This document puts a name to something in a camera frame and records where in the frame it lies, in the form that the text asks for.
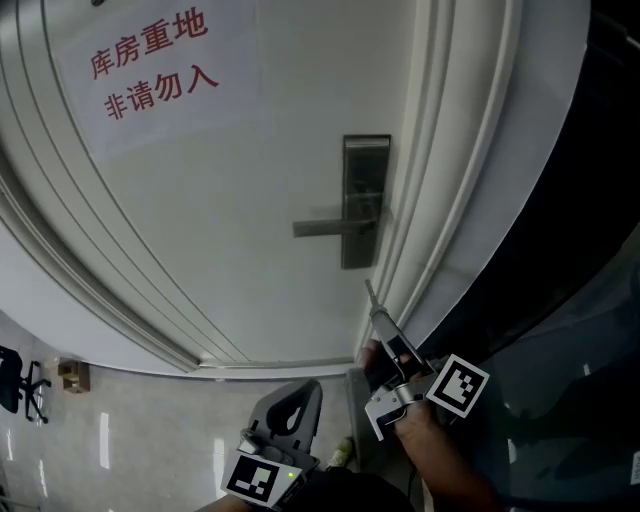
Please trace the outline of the person's right hand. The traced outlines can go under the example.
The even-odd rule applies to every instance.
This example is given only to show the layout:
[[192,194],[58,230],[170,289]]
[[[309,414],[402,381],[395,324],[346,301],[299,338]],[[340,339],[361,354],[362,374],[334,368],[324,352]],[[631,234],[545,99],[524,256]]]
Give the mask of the person's right hand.
[[371,393],[380,388],[389,390],[397,386],[396,365],[380,341],[367,341],[360,351],[359,361]]

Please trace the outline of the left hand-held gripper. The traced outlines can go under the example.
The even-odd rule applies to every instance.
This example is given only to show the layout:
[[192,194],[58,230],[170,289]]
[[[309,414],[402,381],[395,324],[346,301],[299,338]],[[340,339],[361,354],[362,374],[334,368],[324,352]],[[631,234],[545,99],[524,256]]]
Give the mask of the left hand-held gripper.
[[228,454],[221,489],[252,507],[282,511],[319,465],[311,445],[322,401],[316,379],[288,383],[261,398]]

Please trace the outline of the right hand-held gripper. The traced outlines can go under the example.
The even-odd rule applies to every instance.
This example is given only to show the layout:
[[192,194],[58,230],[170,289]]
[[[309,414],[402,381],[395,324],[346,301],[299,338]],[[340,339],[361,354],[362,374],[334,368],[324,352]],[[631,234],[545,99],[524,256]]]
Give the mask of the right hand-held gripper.
[[489,374],[452,355],[435,370],[409,342],[387,310],[373,305],[370,320],[379,338],[370,371],[373,392],[365,405],[377,440],[385,439],[392,424],[405,417],[410,405],[429,401],[465,418],[489,380]]

